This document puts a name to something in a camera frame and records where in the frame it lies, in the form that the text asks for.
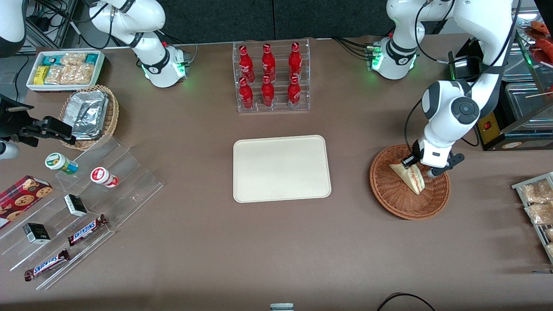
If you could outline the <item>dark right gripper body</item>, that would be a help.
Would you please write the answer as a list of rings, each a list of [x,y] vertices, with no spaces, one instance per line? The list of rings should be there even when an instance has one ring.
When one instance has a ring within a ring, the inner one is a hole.
[[[11,136],[18,135],[27,126],[32,126],[34,119],[29,116],[28,110],[32,105],[22,104],[4,95],[0,95],[0,137],[10,140]]]

